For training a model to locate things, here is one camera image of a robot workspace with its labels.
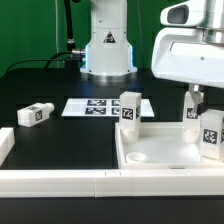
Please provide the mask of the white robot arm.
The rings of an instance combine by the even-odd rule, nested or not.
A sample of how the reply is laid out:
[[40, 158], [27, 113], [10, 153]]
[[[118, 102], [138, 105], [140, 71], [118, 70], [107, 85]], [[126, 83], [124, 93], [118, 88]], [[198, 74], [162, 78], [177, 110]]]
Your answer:
[[[151, 70], [155, 77], [185, 82], [196, 106], [198, 86], [224, 89], [224, 0], [186, 0], [162, 10]], [[81, 71], [105, 81], [134, 73], [127, 41], [127, 1], [91, 0], [91, 40]]]

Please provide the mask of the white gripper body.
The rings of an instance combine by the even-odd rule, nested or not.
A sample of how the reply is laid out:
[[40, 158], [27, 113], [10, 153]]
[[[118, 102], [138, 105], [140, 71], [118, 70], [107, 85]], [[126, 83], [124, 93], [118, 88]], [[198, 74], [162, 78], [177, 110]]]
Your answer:
[[203, 31], [164, 28], [154, 43], [151, 69], [157, 78], [224, 89], [224, 46], [202, 41]]

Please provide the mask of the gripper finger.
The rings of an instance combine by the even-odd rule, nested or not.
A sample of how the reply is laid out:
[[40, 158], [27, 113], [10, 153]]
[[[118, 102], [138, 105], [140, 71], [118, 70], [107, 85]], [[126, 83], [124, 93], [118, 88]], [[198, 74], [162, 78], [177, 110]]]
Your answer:
[[191, 96], [191, 99], [193, 101], [193, 112], [197, 115], [200, 115], [202, 113], [203, 109], [203, 87], [197, 84], [190, 84], [189, 85], [189, 93]]

